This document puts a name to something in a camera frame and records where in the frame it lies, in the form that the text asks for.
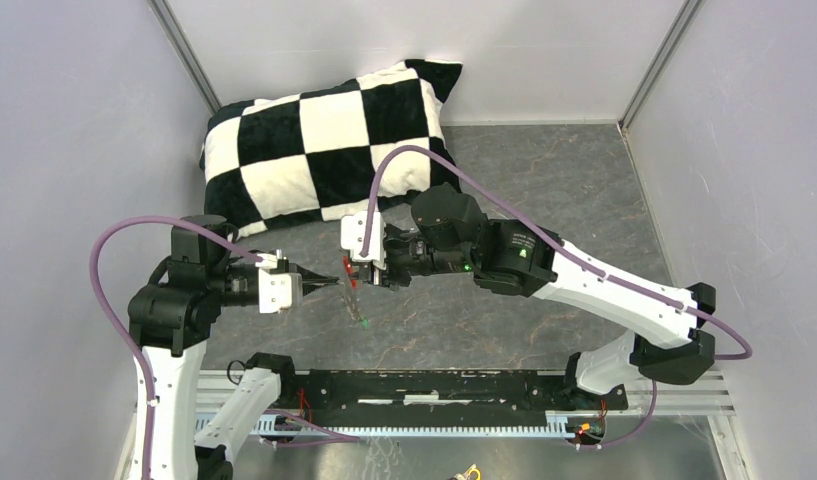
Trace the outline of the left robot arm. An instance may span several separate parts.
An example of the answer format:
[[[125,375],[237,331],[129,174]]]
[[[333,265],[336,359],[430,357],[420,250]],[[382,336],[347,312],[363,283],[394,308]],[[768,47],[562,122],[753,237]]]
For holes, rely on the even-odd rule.
[[[255,306],[262,314],[282,313],[339,282],[278,250],[243,263],[227,247],[236,234],[222,216],[175,220],[169,256],[129,302],[128,330],[141,353],[136,366],[152,373],[139,380],[139,391],[149,396],[139,411],[152,430],[135,444],[135,462],[148,479],[232,478],[235,458],[261,415],[290,405],[301,390],[289,356],[257,352],[244,362],[219,412],[196,426],[201,367],[222,310]]]

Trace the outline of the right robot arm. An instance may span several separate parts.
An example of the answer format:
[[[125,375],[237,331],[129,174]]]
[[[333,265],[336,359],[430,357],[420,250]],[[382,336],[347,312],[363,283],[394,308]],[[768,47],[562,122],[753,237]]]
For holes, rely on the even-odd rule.
[[[715,362],[715,338],[692,312],[712,312],[716,292],[707,284],[618,280],[619,269],[551,231],[538,236],[518,220],[491,219],[449,184],[420,193],[410,214],[412,231],[385,223],[380,213],[342,218],[351,282],[398,289],[419,276],[468,273],[494,294],[571,305],[624,327],[618,339],[570,357],[561,392],[575,408],[639,377],[690,385]]]

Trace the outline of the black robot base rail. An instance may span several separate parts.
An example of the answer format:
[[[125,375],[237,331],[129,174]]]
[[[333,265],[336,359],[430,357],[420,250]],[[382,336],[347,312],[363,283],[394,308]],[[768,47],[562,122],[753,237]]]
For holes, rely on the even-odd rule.
[[[350,427],[537,427],[547,413],[623,411],[622,386],[603,395],[573,387],[562,373],[538,370],[309,370],[286,355],[255,353],[246,373],[264,367],[281,386],[271,408],[302,411],[332,430]]]

